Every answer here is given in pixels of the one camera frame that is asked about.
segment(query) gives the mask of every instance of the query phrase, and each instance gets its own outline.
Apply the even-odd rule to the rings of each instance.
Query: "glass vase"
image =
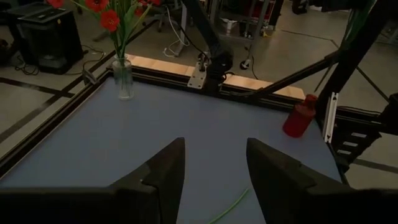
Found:
[[[112,63],[112,68],[115,83],[119,90],[119,99],[130,100],[134,96],[131,62],[126,58],[116,58]]]

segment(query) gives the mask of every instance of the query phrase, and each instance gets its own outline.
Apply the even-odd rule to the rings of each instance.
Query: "blue table surface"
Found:
[[[182,223],[208,222],[252,189],[247,138],[341,181],[315,122],[293,139],[282,131],[287,113],[144,83],[134,88],[132,100],[120,101],[113,80],[106,80],[0,187],[105,187],[177,137],[186,145]],[[220,223],[264,223],[254,190]]]

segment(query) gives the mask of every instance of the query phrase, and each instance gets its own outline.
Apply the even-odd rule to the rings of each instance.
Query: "wooden board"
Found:
[[[195,67],[188,65],[181,65],[173,62],[165,62],[152,58],[145,58],[135,55],[127,55],[130,62],[137,67],[149,68],[158,71],[170,72],[179,75],[185,75],[190,77],[195,70]],[[271,82],[255,80],[252,78],[242,77],[240,75],[227,75],[227,79],[224,82],[227,85],[238,86],[248,88],[251,90],[257,90],[261,87],[267,87],[271,85]],[[300,100],[305,99],[304,91],[301,88],[287,86],[281,90],[276,91],[276,94],[282,96],[289,96]]]

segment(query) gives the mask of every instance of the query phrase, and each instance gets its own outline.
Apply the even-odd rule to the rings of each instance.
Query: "red bottle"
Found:
[[[317,96],[308,94],[302,103],[296,104],[293,111],[286,119],[283,130],[293,138],[301,137],[308,125],[310,125],[312,118],[315,116],[315,103]]]

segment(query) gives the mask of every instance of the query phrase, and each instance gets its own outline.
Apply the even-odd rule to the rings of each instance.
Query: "red flower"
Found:
[[[112,9],[101,13],[101,25],[111,32],[118,28],[120,20],[118,15]]]
[[[49,2],[49,4],[54,8],[59,8],[63,5],[63,0],[47,0],[47,2]]]
[[[134,14],[135,14],[136,16],[142,16],[143,13],[144,13],[144,10],[143,10],[142,8],[137,8],[137,9],[134,11]]]
[[[147,5],[148,3],[152,3],[152,4],[154,4],[154,5],[156,5],[156,6],[159,6],[160,5],[160,0],[139,0],[139,2],[141,3],[141,4],[143,4],[143,5]]]
[[[100,12],[105,9],[109,0],[86,0],[86,6],[95,12]]]

